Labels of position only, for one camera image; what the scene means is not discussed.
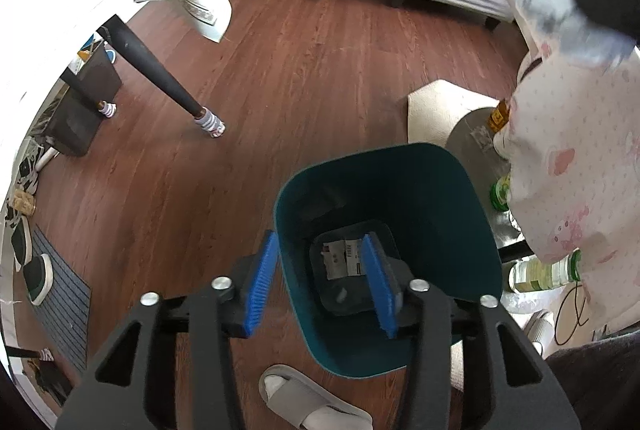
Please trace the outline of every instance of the glass bottle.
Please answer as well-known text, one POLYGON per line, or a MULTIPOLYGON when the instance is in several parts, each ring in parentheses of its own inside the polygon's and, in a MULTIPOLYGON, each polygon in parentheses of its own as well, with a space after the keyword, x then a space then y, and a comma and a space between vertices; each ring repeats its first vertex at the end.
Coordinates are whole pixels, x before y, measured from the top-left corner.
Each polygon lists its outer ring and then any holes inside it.
POLYGON ((514 293, 528 293, 555 289, 569 282, 580 282, 578 262, 581 255, 580 250, 576 249, 553 264, 542 263, 535 256, 530 260, 519 261, 509 273, 509 287, 514 293))
POLYGON ((500 177, 489 190, 489 200, 491 205, 496 211, 508 211, 509 204, 507 204, 507 196, 509 194, 509 188, 511 186, 511 174, 506 174, 500 177))
POLYGON ((498 106, 494 108, 494 111, 489 115, 489 119, 486 121, 487 126, 494 134, 497 134, 503 126, 507 124, 509 120, 509 108, 507 106, 506 99, 501 99, 498 106))

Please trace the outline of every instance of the white rug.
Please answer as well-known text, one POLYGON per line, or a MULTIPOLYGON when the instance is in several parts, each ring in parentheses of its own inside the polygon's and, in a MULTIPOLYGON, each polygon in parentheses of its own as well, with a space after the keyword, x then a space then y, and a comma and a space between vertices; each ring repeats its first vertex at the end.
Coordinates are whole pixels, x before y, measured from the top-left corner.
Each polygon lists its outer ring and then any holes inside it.
POLYGON ((495 107, 492 97, 471 92, 444 79, 433 81, 408 96, 407 134, 410 143, 444 146, 453 127, 472 110, 495 107))

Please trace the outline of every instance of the metal screw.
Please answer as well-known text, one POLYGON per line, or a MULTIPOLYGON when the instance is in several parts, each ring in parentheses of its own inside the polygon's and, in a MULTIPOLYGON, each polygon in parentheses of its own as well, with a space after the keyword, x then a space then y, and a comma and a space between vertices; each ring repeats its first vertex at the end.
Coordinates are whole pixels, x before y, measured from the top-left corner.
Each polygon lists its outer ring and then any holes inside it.
POLYGON ((480 303, 484 305, 484 307, 494 309, 494 307, 498 306, 498 299, 495 296, 482 295, 480 297, 480 303))
POLYGON ((140 303, 147 306, 156 305, 159 301, 160 301, 160 295, 154 292, 144 293, 140 297, 140 303))
POLYGON ((415 278, 409 282, 409 287, 411 291, 418 291, 424 293, 429 290, 429 282, 427 280, 422 280, 420 278, 415 278))
POLYGON ((228 276, 219 276, 218 278, 214 278, 213 282, 211 282, 211 287, 213 289, 217 289, 218 291, 224 291, 225 289, 229 289, 233 282, 231 282, 231 278, 228 276))

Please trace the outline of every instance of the dark pants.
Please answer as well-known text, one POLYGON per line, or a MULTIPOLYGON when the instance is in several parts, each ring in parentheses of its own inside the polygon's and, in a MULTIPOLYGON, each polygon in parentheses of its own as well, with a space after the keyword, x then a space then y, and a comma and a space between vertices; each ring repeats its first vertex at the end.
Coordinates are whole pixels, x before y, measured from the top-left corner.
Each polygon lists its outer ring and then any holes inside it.
POLYGON ((640 331, 558 350, 546 362, 582 430, 640 428, 640 331))

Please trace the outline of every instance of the green sneaker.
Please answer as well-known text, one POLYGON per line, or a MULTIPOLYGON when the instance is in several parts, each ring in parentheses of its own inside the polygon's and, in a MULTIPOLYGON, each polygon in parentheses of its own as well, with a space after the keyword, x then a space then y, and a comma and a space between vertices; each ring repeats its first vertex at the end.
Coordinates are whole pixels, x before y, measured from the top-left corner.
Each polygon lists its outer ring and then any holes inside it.
POLYGON ((34 255, 31 262, 22 269, 27 284, 29 298, 33 305, 40 305, 53 285, 53 268, 48 254, 34 255))
POLYGON ((11 235, 11 245, 15 253, 15 272, 20 272, 23 266, 31 261, 31 231, 29 222, 24 215, 20 216, 18 224, 11 235))

